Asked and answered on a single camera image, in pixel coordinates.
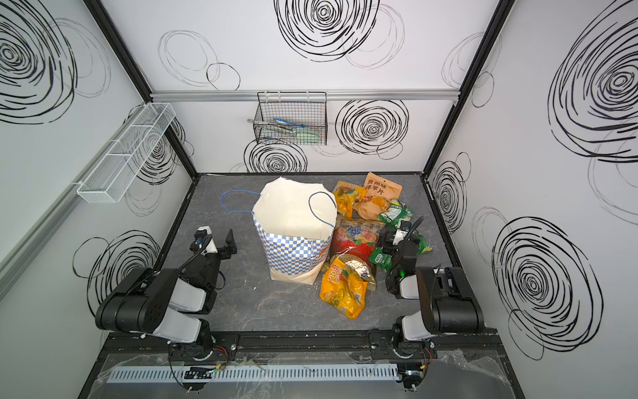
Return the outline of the green snack bag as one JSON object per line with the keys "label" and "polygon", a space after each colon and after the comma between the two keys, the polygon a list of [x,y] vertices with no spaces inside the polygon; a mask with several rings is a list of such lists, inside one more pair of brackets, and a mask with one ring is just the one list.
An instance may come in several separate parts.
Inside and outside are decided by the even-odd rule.
{"label": "green snack bag", "polygon": [[418,255],[426,254],[433,251],[429,241],[421,233],[415,232],[414,234],[412,234],[412,236],[417,244]]}
{"label": "green snack bag", "polygon": [[413,211],[398,199],[392,199],[388,208],[378,214],[379,221],[389,225],[393,229],[400,229],[402,222],[410,222],[414,216]]}
{"label": "green snack bag", "polygon": [[390,272],[393,267],[393,256],[391,254],[386,254],[382,247],[376,247],[373,249],[368,261],[376,267],[383,269],[385,272]]}

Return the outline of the red gold snack bag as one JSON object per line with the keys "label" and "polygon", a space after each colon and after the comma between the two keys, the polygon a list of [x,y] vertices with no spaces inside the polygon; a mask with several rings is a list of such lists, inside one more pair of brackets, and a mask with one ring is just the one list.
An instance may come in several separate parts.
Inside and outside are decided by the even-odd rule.
{"label": "red gold snack bag", "polygon": [[380,221],[337,216],[330,246],[330,256],[350,254],[370,263],[385,225]]}

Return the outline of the orange potato chip bag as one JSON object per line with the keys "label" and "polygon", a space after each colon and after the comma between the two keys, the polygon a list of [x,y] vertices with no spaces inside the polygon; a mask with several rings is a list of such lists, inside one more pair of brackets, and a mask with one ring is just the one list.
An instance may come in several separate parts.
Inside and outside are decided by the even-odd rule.
{"label": "orange potato chip bag", "polygon": [[380,214],[389,209],[392,200],[400,198],[403,191],[403,186],[371,172],[367,174],[363,188],[366,194],[354,204],[354,211],[362,219],[368,220],[377,220]]}

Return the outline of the yellow snack bag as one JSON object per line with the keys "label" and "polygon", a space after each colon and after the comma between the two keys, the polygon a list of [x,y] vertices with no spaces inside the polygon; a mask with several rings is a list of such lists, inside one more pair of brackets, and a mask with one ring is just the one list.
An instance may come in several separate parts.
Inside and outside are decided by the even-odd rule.
{"label": "yellow snack bag", "polygon": [[361,186],[338,181],[333,190],[333,195],[337,203],[337,213],[347,218],[351,218],[354,212],[354,205],[363,200],[367,190]]}
{"label": "yellow snack bag", "polygon": [[334,255],[322,267],[320,298],[349,319],[366,307],[367,293],[376,291],[375,268],[352,254]]}

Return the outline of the blue checkered paper bag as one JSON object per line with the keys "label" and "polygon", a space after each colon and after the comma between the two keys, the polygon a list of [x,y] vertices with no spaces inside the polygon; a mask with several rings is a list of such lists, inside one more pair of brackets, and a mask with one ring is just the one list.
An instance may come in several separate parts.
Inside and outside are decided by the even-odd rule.
{"label": "blue checkered paper bag", "polygon": [[279,177],[253,193],[251,214],[270,278],[312,285],[328,258],[337,223],[334,194],[319,183]]}

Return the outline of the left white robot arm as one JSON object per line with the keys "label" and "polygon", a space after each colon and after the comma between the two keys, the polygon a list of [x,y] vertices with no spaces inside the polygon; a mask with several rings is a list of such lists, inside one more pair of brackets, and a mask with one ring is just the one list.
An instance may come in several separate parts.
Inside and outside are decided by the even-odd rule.
{"label": "left white robot arm", "polygon": [[203,317],[213,310],[217,293],[226,286],[220,266],[238,252],[234,231],[218,246],[209,226],[202,226],[190,250],[193,255],[177,268],[128,274],[99,305],[96,327],[211,351],[214,338]]}

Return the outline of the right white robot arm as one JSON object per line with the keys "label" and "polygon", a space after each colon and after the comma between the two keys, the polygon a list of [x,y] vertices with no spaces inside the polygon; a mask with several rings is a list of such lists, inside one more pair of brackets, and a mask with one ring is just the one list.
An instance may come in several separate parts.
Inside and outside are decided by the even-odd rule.
{"label": "right white robot arm", "polygon": [[393,329],[400,342],[420,342],[454,334],[478,334],[486,329],[483,311],[465,275],[456,266],[428,266],[418,255],[421,239],[413,232],[385,227],[378,239],[390,257],[385,288],[397,299],[416,301],[419,310],[397,319]]}

